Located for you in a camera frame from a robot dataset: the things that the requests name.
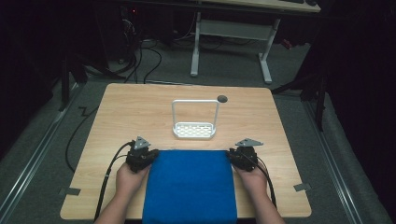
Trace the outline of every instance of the wooden table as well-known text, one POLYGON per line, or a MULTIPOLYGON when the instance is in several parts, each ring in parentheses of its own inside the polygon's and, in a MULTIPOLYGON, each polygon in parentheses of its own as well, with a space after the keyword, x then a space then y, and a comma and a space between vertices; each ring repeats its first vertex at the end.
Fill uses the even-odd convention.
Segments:
MULTIPOLYGON (((202 108, 191 109, 200 115, 202 108)), ((61 211, 64 219, 93 219, 100 188, 116 151, 126 142, 142 136, 150 149, 228 150, 245 138, 264 142, 255 147, 272 178, 278 211, 282 217, 308 217, 311 208, 301 184, 288 139, 276 110, 271 92, 265 88, 168 86, 110 84, 106 88, 90 135, 82 152, 70 188, 81 189, 78 196, 67 195, 61 211), (210 140, 180 140, 172 131, 172 107, 176 99, 217 99, 221 104, 217 132, 210 140)), ((115 174, 124 159, 113 166, 108 179, 104 208, 115 193, 115 174)), ((254 217, 253 208, 237 173, 233 173, 238 217, 254 217)), ((146 193, 146 180, 128 209, 128 218, 141 218, 146 193)))

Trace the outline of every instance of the gray carpet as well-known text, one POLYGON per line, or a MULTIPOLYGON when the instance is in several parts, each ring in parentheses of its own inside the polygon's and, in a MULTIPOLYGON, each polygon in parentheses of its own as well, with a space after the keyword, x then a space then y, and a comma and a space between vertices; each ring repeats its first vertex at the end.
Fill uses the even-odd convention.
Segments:
MULTIPOLYGON (((145 43, 146 47, 153 45, 153 42, 145 43)), ((309 50, 309 46, 284 49, 282 46, 274 45, 268 58, 274 83, 268 86, 263 83, 256 54, 251 53, 257 45, 260 45, 260 42, 243 46, 223 44, 215 50, 202 49, 200 74, 198 77, 190 77, 191 46, 174 45, 169 48, 158 44, 153 49, 161 53, 162 62, 149 75, 148 82, 274 89, 294 79, 301 61, 309 50)), ((215 46, 216 43, 207 43, 203 47, 214 48, 215 46)), ((137 72, 138 82, 143 81, 143 76, 157 64, 160 58, 148 49, 143 49, 142 53, 142 63, 137 72)), ((113 63, 111 67, 116 69, 119 65, 113 63)), ((67 111, 59 131, 49 145, 47 155, 13 210, 8 223, 92 223, 89 220, 62 220, 59 214, 64 196, 60 196, 59 191, 61 188, 68 187, 73 177, 65 163, 64 153, 71 134, 84 119, 79 107, 87 107, 87 113, 95 109, 100 104, 106 85, 110 82, 115 82, 115 80, 106 77, 90 77, 81 94, 67 111)), ((24 165, 56 117, 60 106, 60 85, 55 87, 54 94, 54 98, 35 115, 19 141, 1 161, 0 202, 7 197, 7 193, 11 190, 24 165)), ((299 97, 293 91, 276 95, 275 100, 302 180, 312 187, 306 192, 312 207, 312 215, 308 218, 286 218, 287 223, 348 223, 347 213, 332 182, 320 150, 321 144, 316 136, 316 129, 310 122, 312 118, 307 115, 304 103, 300 102, 299 97)), ((323 117, 324 134, 339 164, 340 172, 347 185, 350 186, 362 222, 391 223, 376 198, 369 180, 356 161, 328 98, 326 108, 323 117)), ((94 116, 91 116, 84 122, 71 142, 69 159, 74 167, 78 163, 93 119, 94 116)))

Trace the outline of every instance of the hand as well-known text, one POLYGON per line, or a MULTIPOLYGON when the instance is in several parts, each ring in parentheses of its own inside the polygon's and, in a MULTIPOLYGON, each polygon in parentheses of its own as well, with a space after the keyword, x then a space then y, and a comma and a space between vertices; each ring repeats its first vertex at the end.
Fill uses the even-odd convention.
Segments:
POLYGON ((151 165, 137 173, 134 173, 129 168, 127 163, 124 163, 117 171, 116 181, 116 195, 127 197, 129 199, 140 189, 143 178, 149 172, 151 165))
MULTIPOLYGON (((259 162, 259 165, 265 172, 267 171, 261 162, 259 162)), ((235 166, 233 168, 241 176, 244 187, 250 196, 263 193, 267 195, 267 178, 258 167, 251 172, 241 170, 235 166)))

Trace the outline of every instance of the black cable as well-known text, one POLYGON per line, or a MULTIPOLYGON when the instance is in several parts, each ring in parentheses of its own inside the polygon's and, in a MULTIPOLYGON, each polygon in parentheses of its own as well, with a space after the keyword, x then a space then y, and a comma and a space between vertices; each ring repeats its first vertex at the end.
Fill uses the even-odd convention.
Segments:
POLYGON ((140 63, 142 62, 142 45, 141 45, 141 44, 140 44, 139 49, 140 49, 140 50, 139 50, 139 51, 140 51, 139 62, 138 62, 137 65, 134 67, 134 70, 129 74, 129 76, 128 76, 127 78, 125 78, 124 83, 127 83, 128 80, 129 80, 129 78, 130 78, 133 74, 135 74, 135 75, 134 75, 134 82, 137 84, 137 74, 136 74, 136 72, 137 72, 137 68, 140 66, 140 63))
POLYGON ((233 44, 233 45, 240 45, 240 46, 249 45, 249 44, 254 44, 254 43, 258 42, 258 41, 259 41, 259 40, 249 39, 249 40, 246 40, 246 41, 243 42, 243 43, 238 43, 238 42, 236 42, 236 41, 228 40, 227 38, 224 39, 224 42, 226 42, 226 43, 233 44))
POLYGON ((161 56, 161 54, 160 54, 157 50, 155 50, 155 49, 147 49, 147 50, 151 50, 151 51, 157 53, 158 56, 160 56, 160 60, 158 61, 157 65, 155 65, 155 67, 153 67, 153 68, 145 75, 145 77, 143 78, 143 84, 146 84, 146 79, 148 78, 149 74, 152 73, 158 66, 160 66, 160 63, 161 63, 161 61, 163 60, 163 56, 161 56))
POLYGON ((105 174, 105 178, 104 178, 104 180, 103 180, 102 188, 101 188, 101 190, 100 190, 98 205, 97 205, 97 207, 96 207, 96 213, 95 213, 95 217, 94 217, 93 221, 95 221, 95 220, 99 217, 99 215, 100 215, 100 211, 101 211, 101 208, 102 208, 103 199, 104 199, 104 196, 105 196, 105 191, 106 191, 106 186, 107 186, 107 180, 108 180, 108 177, 110 176, 111 167, 113 166, 113 163, 114 163, 118 158, 123 157, 123 156, 119 156, 119 154, 120 154, 120 152, 121 152, 125 147, 127 147, 127 146, 132 146, 132 145, 133 145, 133 142, 128 142, 128 143, 125 143, 122 147, 120 147, 120 149, 119 149, 119 150, 117 151, 117 153, 114 155, 113 160, 111 161, 110 165, 108 166, 107 171, 106 171, 106 174, 105 174))
MULTIPOLYGON (((133 57, 133 58, 128 62, 128 64, 127 64, 125 67, 123 67, 123 68, 121 68, 120 70, 117 70, 117 71, 112 71, 112 73, 117 74, 117 75, 118 75, 118 74, 121 74, 121 73, 124 73, 124 72, 130 70, 132 67, 134 67, 134 62, 135 62, 135 58, 133 57)), ((91 75, 94 75, 94 76, 102 76, 102 75, 103 75, 103 73, 99 73, 99 72, 92 71, 92 70, 89 69, 88 67, 85 67, 85 71, 86 71, 87 73, 91 74, 91 75)))
MULTIPOLYGON (((212 39, 218 39, 219 41, 219 44, 217 45, 217 46, 215 46, 214 48, 206 48, 206 47, 204 47, 203 45, 201 45, 200 44, 200 48, 202 48, 202 49, 209 49, 209 50, 213 50, 213 49, 218 49, 219 47, 221 47, 222 45, 223 45, 223 43, 224 43, 224 38, 223 37, 221 37, 221 36, 210 36, 210 37, 212 37, 212 39)), ((213 40, 211 40, 211 38, 210 38, 209 36, 203 36, 203 39, 206 39, 206 41, 207 42, 217 42, 217 41, 213 41, 213 40)))
POLYGON ((179 46, 183 46, 183 47, 184 46, 191 46, 195 42, 195 40, 191 39, 192 37, 193 37, 193 35, 189 36, 189 37, 186 37, 184 39, 174 40, 172 43, 174 43, 176 45, 179 45, 179 46), (182 42, 182 41, 188 42, 188 44, 180 44, 179 42, 182 42))
MULTIPOLYGON (((245 154, 242 153, 242 152, 239 152, 239 154, 241 154, 243 157, 245 157, 245 158, 248 159, 251 163, 253 163, 256 167, 258 167, 258 168, 262 171, 262 173, 265 175, 265 178, 267 178, 267 181, 268 181, 268 186, 270 187, 271 201, 272 201, 272 203, 274 204, 274 206, 275 206, 275 208, 276 208, 276 197, 275 197, 275 192, 274 192, 274 186, 273 186, 272 181, 271 181, 271 178, 270 178, 270 176, 269 176, 268 169, 267 169, 267 172, 265 172, 265 171, 260 167, 259 164, 257 164, 257 163, 254 162, 253 160, 251 160, 247 155, 245 155, 245 154)), ((262 159, 260 159, 259 157, 257 157, 257 159, 259 159, 259 160, 262 162, 262 165, 264 165, 264 167, 266 168, 266 165, 265 165, 265 163, 262 161, 262 159)))
POLYGON ((69 152, 70 144, 71 144, 71 142, 72 142, 74 136, 76 135, 78 129, 79 129, 79 128, 81 127, 81 125, 84 123, 84 121, 87 120, 87 118, 89 118, 90 115, 92 115, 93 112, 95 112, 98 108, 99 108, 99 106, 97 106, 93 111, 91 111, 87 116, 85 116, 85 118, 79 123, 79 125, 77 126, 77 128, 73 131, 72 135, 71 135, 70 138, 69 138, 69 141, 67 142, 66 151, 64 152, 64 155, 65 155, 65 159, 66 159, 67 166, 69 167, 69 169, 70 169, 73 173, 76 171, 76 169, 74 169, 74 168, 72 167, 72 165, 70 164, 70 161, 69 161, 68 152, 69 152))
POLYGON ((157 47, 157 46, 158 46, 158 40, 156 40, 156 39, 151 39, 151 40, 146 39, 146 40, 143 40, 143 41, 142 41, 142 45, 143 45, 144 42, 152 42, 152 41, 154 41, 154 44, 153 44, 152 46, 145 47, 145 49, 153 49, 153 48, 157 47))
POLYGON ((186 34, 184 34, 182 37, 174 39, 173 42, 176 43, 178 40, 184 40, 184 39, 188 39, 194 35, 191 34, 192 28, 194 27, 195 24, 195 18, 197 17, 197 13, 195 12, 194 15, 192 16, 192 21, 191 21, 191 25, 190 25, 190 29, 189 31, 187 31, 186 34))

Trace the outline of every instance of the white wire basket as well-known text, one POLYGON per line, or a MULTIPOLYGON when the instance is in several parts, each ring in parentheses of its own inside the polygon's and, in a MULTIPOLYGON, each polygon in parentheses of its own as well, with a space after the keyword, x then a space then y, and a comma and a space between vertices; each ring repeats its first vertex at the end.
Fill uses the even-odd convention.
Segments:
POLYGON ((211 139, 216 133, 216 120, 218 119, 219 101, 218 100, 175 100, 172 103, 173 132, 177 138, 185 139, 211 139), (177 122, 176 104, 180 103, 213 103, 216 104, 216 112, 213 123, 210 122, 177 122))

